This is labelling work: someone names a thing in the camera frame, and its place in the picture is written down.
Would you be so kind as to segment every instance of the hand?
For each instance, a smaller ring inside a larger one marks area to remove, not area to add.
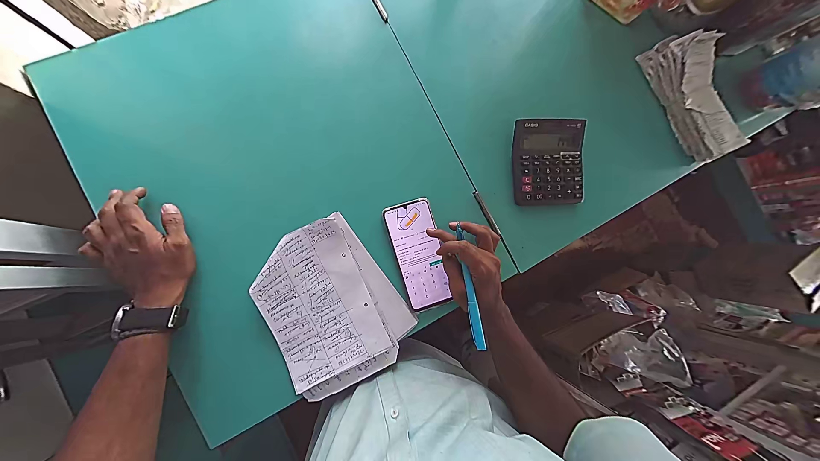
[[[148,221],[138,205],[147,192],[112,190],[98,218],[83,229],[88,243],[80,253],[108,269],[135,306],[168,307],[182,302],[196,257],[176,206],[162,205],[164,235]]]
[[[450,223],[455,231],[456,222]],[[499,306],[501,299],[501,260],[495,249],[501,238],[489,227],[471,222],[461,222],[464,231],[476,237],[476,244],[456,240],[456,236],[442,229],[427,229],[430,237],[441,241],[436,254],[444,260],[444,271],[449,279],[450,293],[462,309],[467,309],[467,289],[464,287],[460,259],[470,269],[472,283],[476,287],[476,299],[481,307]]]

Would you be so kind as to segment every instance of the calculator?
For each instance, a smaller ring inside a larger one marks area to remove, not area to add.
[[[584,200],[581,146],[586,120],[527,118],[515,121],[512,195],[516,205],[561,205]]]

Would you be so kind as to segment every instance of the cardboard box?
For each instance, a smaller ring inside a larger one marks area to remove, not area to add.
[[[809,302],[789,275],[816,245],[729,244],[695,264],[700,289],[709,296],[808,313]]]

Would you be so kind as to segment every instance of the smartphone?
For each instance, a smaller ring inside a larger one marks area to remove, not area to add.
[[[435,227],[427,199],[422,197],[385,208],[382,216],[413,311],[451,301],[453,296],[444,273],[444,262],[435,254],[441,243],[427,235],[427,228]]]

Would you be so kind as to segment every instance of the paper sheet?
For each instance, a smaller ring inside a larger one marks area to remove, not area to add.
[[[721,36],[696,30],[664,39],[636,58],[681,146],[699,161],[749,143],[713,87],[715,42]]]
[[[283,237],[248,292],[297,394],[394,344],[333,219]]]
[[[390,283],[390,279],[381,271],[376,260],[364,248],[362,241],[358,239],[342,214],[335,212],[329,218],[336,220],[344,234],[344,239],[353,251],[353,258],[356,260],[362,279],[370,291],[373,302],[376,303],[376,307],[384,317],[390,335],[396,340],[402,339],[418,323],[416,314],[404,302],[404,298]]]
[[[335,212],[329,216],[339,225],[348,243],[353,258],[356,260],[359,272],[365,286],[370,292],[370,296],[376,305],[381,320],[385,325],[385,330],[393,344],[384,353],[363,362],[356,367],[350,368],[346,372],[316,384],[306,390],[303,395],[310,402],[315,402],[329,395],[340,392],[347,387],[372,376],[378,371],[396,363],[399,356],[398,340],[403,338],[418,323],[415,314],[404,302],[404,298],[390,283],[390,279],[381,271],[376,261],[364,248],[362,242],[344,220],[341,213]]]

